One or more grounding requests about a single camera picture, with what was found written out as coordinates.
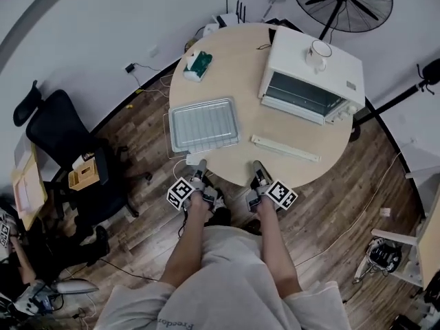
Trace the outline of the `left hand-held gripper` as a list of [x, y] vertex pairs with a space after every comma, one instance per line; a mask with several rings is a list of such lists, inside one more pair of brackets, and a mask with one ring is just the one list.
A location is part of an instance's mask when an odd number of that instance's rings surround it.
[[217, 201], [217, 191], [206, 184], [206, 168], [207, 161], [202, 159], [192, 176], [192, 181], [186, 179], [178, 179], [167, 191], [167, 202], [177, 209], [182, 210], [185, 202], [190, 199], [190, 196], [196, 192], [201, 192], [204, 201], [210, 204], [212, 208]]

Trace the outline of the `white toaster oven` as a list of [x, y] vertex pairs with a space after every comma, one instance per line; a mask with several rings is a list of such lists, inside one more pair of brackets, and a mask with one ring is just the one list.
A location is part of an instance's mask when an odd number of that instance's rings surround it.
[[262, 105], [319, 125], [353, 116], [365, 106], [362, 61], [344, 50], [333, 50], [323, 72], [305, 62], [316, 38], [278, 27], [270, 47], [258, 96]]

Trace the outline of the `person's right forearm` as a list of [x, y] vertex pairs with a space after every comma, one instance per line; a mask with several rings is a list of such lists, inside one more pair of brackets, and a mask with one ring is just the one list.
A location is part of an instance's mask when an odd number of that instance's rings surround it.
[[283, 240], [273, 201], [262, 196], [256, 210], [261, 222], [262, 259], [274, 279], [279, 296], [286, 298], [301, 292], [296, 268]]

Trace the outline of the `person's left forearm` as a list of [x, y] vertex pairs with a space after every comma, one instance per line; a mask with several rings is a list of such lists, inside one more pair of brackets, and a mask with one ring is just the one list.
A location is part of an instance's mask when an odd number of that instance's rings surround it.
[[203, 200], [201, 193], [194, 192], [190, 198], [184, 231], [166, 263], [160, 282], [179, 287], [199, 271], [204, 224], [208, 209], [209, 204]]

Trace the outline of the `black coat rack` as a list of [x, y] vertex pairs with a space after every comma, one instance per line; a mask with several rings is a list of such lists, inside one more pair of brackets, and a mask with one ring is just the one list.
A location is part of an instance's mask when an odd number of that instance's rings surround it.
[[351, 130], [351, 135], [349, 138], [349, 142], [355, 142], [361, 134], [361, 125], [365, 122], [368, 122], [369, 120], [372, 120], [373, 118], [376, 118], [380, 114], [382, 114], [385, 111], [388, 111], [389, 109], [393, 108], [394, 106], [398, 105], [399, 103], [403, 102], [407, 98], [411, 97], [412, 95], [416, 94], [418, 91], [425, 92], [435, 95], [435, 92], [429, 88], [429, 85], [425, 82], [425, 80], [421, 77], [422, 69], [420, 69], [419, 64], [417, 64], [417, 73], [420, 77], [421, 81], [414, 84], [412, 87], [409, 87], [407, 90], [405, 90], [403, 93], [399, 94], [398, 96], [394, 97], [392, 100], [389, 100], [387, 103], [383, 104], [378, 109], [370, 109], [369, 113], [365, 116], [363, 116], [360, 119], [353, 119], [353, 125]]

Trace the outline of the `long white plastic strip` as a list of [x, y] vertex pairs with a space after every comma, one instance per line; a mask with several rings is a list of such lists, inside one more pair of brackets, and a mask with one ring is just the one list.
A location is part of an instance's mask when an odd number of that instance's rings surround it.
[[309, 162], [320, 162], [321, 156], [315, 155], [313, 153], [309, 153], [306, 151], [302, 151], [300, 149], [288, 146], [286, 144], [281, 144], [275, 142], [273, 140], [269, 140], [263, 137], [259, 137], [257, 135], [253, 135], [251, 137], [251, 142], [266, 151], [271, 151], [273, 153], [278, 153], [279, 155], [295, 157], [300, 160], [306, 160]]

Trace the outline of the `person's left black shoe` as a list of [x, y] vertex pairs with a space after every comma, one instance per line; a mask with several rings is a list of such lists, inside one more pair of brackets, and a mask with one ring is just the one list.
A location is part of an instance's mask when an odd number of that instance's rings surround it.
[[230, 209], [226, 206], [224, 194], [220, 188], [216, 189], [217, 200], [212, 210], [213, 216], [204, 224], [208, 226], [231, 226], [232, 214]]

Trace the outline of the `green tissue pack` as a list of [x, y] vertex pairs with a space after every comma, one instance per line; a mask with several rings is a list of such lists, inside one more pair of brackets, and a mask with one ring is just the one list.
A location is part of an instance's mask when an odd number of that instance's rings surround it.
[[186, 66], [183, 71], [184, 78], [200, 83], [211, 63], [212, 54], [195, 50], [192, 55], [186, 57]]

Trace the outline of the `person's light grey shirt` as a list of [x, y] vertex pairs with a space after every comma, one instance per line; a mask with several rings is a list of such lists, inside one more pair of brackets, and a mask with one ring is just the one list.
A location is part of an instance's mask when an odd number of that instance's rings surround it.
[[202, 252], [179, 287], [114, 287], [94, 330], [351, 330], [335, 281], [279, 296], [259, 236], [207, 227]]

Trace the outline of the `yellow wooden box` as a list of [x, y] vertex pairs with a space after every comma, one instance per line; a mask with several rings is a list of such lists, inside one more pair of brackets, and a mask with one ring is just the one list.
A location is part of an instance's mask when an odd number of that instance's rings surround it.
[[68, 174], [69, 188], [75, 191], [82, 190], [99, 181], [95, 158], [87, 160]]

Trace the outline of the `white paper cup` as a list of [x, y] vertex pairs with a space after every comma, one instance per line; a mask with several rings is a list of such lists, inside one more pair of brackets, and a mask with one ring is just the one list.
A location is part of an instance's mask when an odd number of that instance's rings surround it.
[[85, 153], [83, 155], [80, 155], [78, 159], [75, 160], [75, 162], [72, 164], [72, 168], [75, 170], [80, 165], [84, 164], [86, 161], [90, 160], [94, 156], [94, 153]]

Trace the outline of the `black harness device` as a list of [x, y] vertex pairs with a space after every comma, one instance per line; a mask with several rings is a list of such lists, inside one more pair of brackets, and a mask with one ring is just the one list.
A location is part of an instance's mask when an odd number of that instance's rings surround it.
[[382, 271], [393, 273], [402, 260], [402, 248], [387, 243], [374, 247], [368, 253], [368, 261]]

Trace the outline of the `black bag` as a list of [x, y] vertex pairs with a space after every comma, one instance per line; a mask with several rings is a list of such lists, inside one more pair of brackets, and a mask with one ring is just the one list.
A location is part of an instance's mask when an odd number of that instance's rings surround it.
[[421, 77], [429, 85], [440, 82], [440, 58], [432, 61], [422, 69]]

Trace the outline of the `wooden desk with white frame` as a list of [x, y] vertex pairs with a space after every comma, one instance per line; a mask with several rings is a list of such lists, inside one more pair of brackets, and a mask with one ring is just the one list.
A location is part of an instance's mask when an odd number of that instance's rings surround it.
[[415, 260], [409, 261], [402, 272], [391, 275], [426, 289], [440, 271], [440, 166], [416, 170], [406, 174], [408, 179], [425, 178], [420, 186], [424, 220], [415, 236], [373, 229], [371, 234], [387, 241], [409, 245], [415, 251]]

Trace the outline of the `grey wall rail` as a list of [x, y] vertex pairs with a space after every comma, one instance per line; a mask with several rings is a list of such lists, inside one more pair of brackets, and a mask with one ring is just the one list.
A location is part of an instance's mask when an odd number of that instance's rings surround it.
[[0, 43], [0, 74], [36, 23], [60, 0], [34, 0]]

